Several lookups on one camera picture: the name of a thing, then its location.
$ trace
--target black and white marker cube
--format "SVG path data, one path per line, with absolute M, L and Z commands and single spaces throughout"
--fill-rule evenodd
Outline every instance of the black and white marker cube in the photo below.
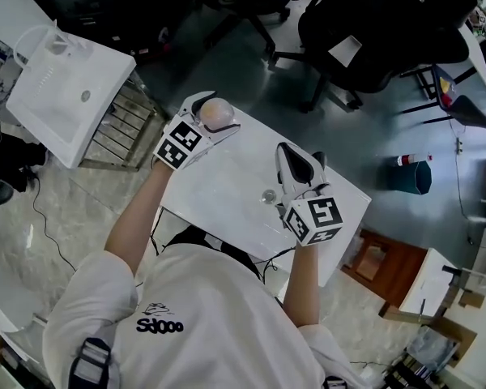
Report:
M 214 146 L 198 127 L 176 115 L 164 129 L 153 154 L 169 167 L 179 170 L 198 161 Z
M 303 246 L 329 241 L 343 226 L 333 196 L 291 201 L 284 222 Z

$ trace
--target small ball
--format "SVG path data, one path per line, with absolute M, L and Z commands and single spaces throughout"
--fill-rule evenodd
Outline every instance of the small ball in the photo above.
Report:
M 234 108 L 226 100 L 212 98 L 200 109 L 200 120 L 210 130 L 218 130 L 231 124 L 234 119 Z

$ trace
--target blue trash can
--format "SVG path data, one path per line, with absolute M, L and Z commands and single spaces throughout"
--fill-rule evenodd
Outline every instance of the blue trash can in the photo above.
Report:
M 426 161 L 387 169 L 387 187 L 391 190 L 426 195 L 431 185 L 432 171 Z

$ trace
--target white sink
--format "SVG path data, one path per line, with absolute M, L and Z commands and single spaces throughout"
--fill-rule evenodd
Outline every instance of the white sink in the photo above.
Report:
M 77 167 L 135 60 L 49 27 L 21 66 L 7 109 L 66 167 Z

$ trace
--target red and white bottle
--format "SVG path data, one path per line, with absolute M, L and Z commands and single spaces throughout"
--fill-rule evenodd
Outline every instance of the red and white bottle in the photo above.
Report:
M 431 154 L 405 154 L 394 158 L 395 166 L 411 165 L 418 161 L 432 161 Z

